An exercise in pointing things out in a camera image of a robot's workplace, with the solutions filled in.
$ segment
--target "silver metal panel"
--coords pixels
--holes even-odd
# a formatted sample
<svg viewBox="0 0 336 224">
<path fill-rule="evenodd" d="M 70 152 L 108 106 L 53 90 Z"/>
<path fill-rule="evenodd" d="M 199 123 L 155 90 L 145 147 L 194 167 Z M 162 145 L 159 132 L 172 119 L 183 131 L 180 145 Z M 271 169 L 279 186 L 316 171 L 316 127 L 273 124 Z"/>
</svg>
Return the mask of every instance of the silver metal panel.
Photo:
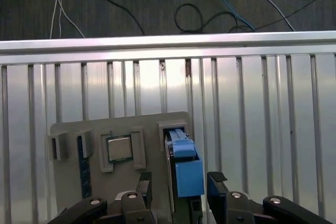
<svg viewBox="0 0 336 224">
<path fill-rule="evenodd" d="M 32 222 L 28 66 L 9 66 L 7 78 L 12 222 Z"/>
<path fill-rule="evenodd" d="M 167 111 L 188 111 L 185 60 L 165 62 L 167 81 Z"/>
<path fill-rule="evenodd" d="M 43 66 L 35 65 L 31 71 L 33 72 L 34 85 L 34 102 L 35 109 L 35 121 L 30 122 L 32 126 L 35 127 L 35 166 L 36 166 L 36 199 L 38 207 L 38 220 L 36 222 L 42 222 L 47 220 L 47 209 L 46 209 L 46 188 L 49 185 L 46 183 L 48 181 L 48 162 L 46 162 L 46 136 L 47 136 L 47 126 L 46 126 L 46 111 L 45 111 L 45 86 L 44 86 L 44 76 L 43 76 Z"/>
<path fill-rule="evenodd" d="M 0 66 L 0 90 L 0 220 L 3 223 L 11 223 L 11 164 L 9 160 L 7 68 L 3 66 Z"/>
<path fill-rule="evenodd" d="M 135 115 L 135 93 L 134 93 L 134 63 L 126 61 L 125 65 L 125 116 Z"/>
<path fill-rule="evenodd" d="M 268 165 L 268 194 L 281 195 L 282 194 L 282 179 L 281 179 L 281 140 L 280 131 L 282 130 L 280 126 L 280 110 L 279 110 L 279 96 L 278 96 L 278 76 L 277 76 L 277 58 L 276 56 L 267 57 L 263 63 L 267 71 L 264 71 L 264 93 L 265 101 L 265 123 L 266 123 L 266 145 L 267 153 L 269 158 L 267 159 Z"/>
<path fill-rule="evenodd" d="M 322 192 L 324 196 L 325 216 L 332 223 L 336 223 L 334 211 L 336 203 L 335 188 L 335 156 L 336 148 L 334 137 L 336 136 L 336 80 L 334 55 L 317 55 L 317 89 L 318 89 L 318 108 L 320 118 L 320 147 L 322 156 Z"/>
<path fill-rule="evenodd" d="M 88 117 L 90 120 L 109 117 L 107 64 L 87 64 Z"/>
<path fill-rule="evenodd" d="M 201 61 L 202 70 L 202 91 L 203 91 L 203 120 L 204 120 L 204 142 L 206 170 L 218 170 L 216 164 L 215 139 L 215 118 L 214 118 L 214 97 L 213 97 L 213 76 L 211 59 Z"/>
<path fill-rule="evenodd" d="M 280 194 L 335 222 L 335 52 L 334 31 L 0 42 L 10 109 L 7 131 L 2 85 L 0 220 L 17 223 L 18 208 L 33 220 L 34 152 L 44 160 L 35 167 L 39 220 L 56 214 L 43 144 L 53 123 L 185 110 L 205 169 L 221 169 L 230 189 L 258 202 Z"/>
<path fill-rule="evenodd" d="M 61 122 L 83 120 L 81 64 L 60 66 Z"/>
<path fill-rule="evenodd" d="M 286 56 L 279 55 L 276 59 L 277 72 L 277 96 L 278 96 L 278 115 L 279 115 L 279 136 L 280 139 L 280 159 L 277 161 L 281 165 L 281 195 L 293 200 L 292 188 L 292 169 L 291 169 L 291 143 L 290 143 L 290 127 L 289 127 L 289 104 L 288 104 L 288 79 Z"/>
<path fill-rule="evenodd" d="M 260 57 L 242 59 L 248 194 L 257 202 L 267 195 L 264 92 Z"/>
<path fill-rule="evenodd" d="M 318 213 L 310 56 L 291 58 L 300 205 Z"/>
<path fill-rule="evenodd" d="M 139 62 L 141 114 L 161 113 L 161 94 L 159 82 L 159 61 Z"/>
<path fill-rule="evenodd" d="M 55 65 L 45 65 L 43 68 L 43 77 L 41 78 L 44 81 L 44 97 L 45 97 L 45 105 L 46 105 L 46 131 L 47 134 L 50 134 L 50 127 L 56 123 L 60 122 L 60 104 L 56 103 L 57 97 L 60 96 L 60 83 L 57 81 L 56 74 L 60 70 L 60 67 L 55 67 Z M 48 146 L 46 146 L 45 153 L 48 153 Z M 55 192 L 55 181 L 54 181 L 54 167 L 50 159 L 46 155 L 46 164 L 48 164 L 47 173 L 48 177 L 46 177 L 46 210 L 47 210 L 47 219 L 51 219 L 52 216 L 57 214 L 57 206 L 56 206 L 56 192 Z"/>
<path fill-rule="evenodd" d="M 115 61 L 113 69 L 113 105 L 114 117 L 125 116 L 123 63 Z"/>
<path fill-rule="evenodd" d="M 237 59 L 217 59 L 222 172 L 231 190 L 243 191 Z"/>
</svg>

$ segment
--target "blue cable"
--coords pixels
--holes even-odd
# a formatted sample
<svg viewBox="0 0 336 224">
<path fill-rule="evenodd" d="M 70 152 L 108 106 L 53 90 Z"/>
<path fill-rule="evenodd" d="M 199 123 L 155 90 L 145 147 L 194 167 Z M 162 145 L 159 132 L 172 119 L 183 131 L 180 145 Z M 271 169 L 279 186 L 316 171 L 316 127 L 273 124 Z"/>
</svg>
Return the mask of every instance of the blue cable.
<svg viewBox="0 0 336 224">
<path fill-rule="evenodd" d="M 226 0 L 222 0 L 225 5 L 230 9 L 230 11 L 233 13 L 233 15 L 236 16 L 236 18 L 238 18 L 241 22 L 245 23 L 247 26 L 249 26 L 253 31 L 255 30 L 254 27 L 248 22 L 246 21 L 245 19 L 243 19 L 242 17 L 240 17 L 233 9 L 232 7 L 230 6 L 230 4 L 228 3 L 228 1 Z"/>
</svg>

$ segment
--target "metal rivet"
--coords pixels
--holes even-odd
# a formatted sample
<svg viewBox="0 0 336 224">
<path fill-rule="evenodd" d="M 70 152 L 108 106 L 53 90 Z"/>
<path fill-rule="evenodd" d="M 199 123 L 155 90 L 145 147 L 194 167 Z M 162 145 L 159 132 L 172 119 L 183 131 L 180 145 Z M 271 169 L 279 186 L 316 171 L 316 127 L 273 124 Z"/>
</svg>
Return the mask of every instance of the metal rivet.
<svg viewBox="0 0 336 224">
<path fill-rule="evenodd" d="M 242 197 L 242 195 L 239 194 L 239 193 L 232 193 L 231 195 L 232 195 L 232 197 L 234 197 L 234 198 L 236 198 L 236 199 L 239 199 L 239 198 Z"/>
<path fill-rule="evenodd" d="M 129 197 L 130 199 L 134 199 L 134 198 L 137 197 L 137 195 L 136 195 L 136 194 L 128 194 L 128 197 Z"/>
<path fill-rule="evenodd" d="M 270 199 L 270 201 L 273 202 L 274 204 L 280 204 L 281 203 L 281 200 L 277 199 L 277 198 L 272 198 L 272 199 Z"/>
<path fill-rule="evenodd" d="M 97 205 L 100 203 L 100 200 L 98 199 L 94 199 L 93 201 L 91 201 L 91 205 Z"/>
</svg>

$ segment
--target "blue clip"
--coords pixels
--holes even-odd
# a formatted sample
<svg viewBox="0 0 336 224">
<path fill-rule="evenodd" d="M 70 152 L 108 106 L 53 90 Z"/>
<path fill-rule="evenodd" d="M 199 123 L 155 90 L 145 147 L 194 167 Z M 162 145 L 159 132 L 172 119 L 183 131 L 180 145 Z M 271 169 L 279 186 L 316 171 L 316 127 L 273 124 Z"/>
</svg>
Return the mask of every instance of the blue clip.
<svg viewBox="0 0 336 224">
<path fill-rule="evenodd" d="M 203 164 L 195 143 L 181 129 L 169 130 L 175 160 L 178 197 L 204 194 Z"/>
<path fill-rule="evenodd" d="M 195 157 L 196 151 L 194 141 L 187 137 L 181 129 L 173 129 L 169 131 L 174 157 Z"/>
</svg>

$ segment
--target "gray carpet floor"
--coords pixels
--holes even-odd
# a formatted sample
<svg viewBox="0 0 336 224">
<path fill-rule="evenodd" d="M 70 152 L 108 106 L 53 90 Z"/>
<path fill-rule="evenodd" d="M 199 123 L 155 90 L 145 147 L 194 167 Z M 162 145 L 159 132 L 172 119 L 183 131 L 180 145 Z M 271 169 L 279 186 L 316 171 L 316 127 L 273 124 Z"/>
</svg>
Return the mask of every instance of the gray carpet floor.
<svg viewBox="0 0 336 224">
<path fill-rule="evenodd" d="M 0 0 L 0 40 L 48 39 L 55 0 Z M 221 0 L 114 0 L 127 7 L 137 17 L 146 35 L 179 34 L 174 23 L 178 6 L 191 3 L 199 7 L 204 19 L 217 12 L 228 10 Z M 280 16 L 266 0 L 228 0 L 232 7 L 253 26 L 270 23 Z M 307 1 L 273 0 L 285 15 L 303 6 Z M 289 18 L 297 31 L 336 29 L 336 0 L 318 0 Z M 64 0 L 64 9 L 86 37 L 140 36 L 132 18 L 123 10 L 105 0 Z M 59 37 L 58 14 L 54 38 Z M 195 10 L 186 7 L 178 15 L 185 29 L 199 26 Z M 79 38 L 78 32 L 61 19 L 62 38 Z M 212 21 L 206 33 L 227 33 L 234 20 L 222 16 Z M 260 31 L 289 31 L 284 21 Z"/>
</svg>

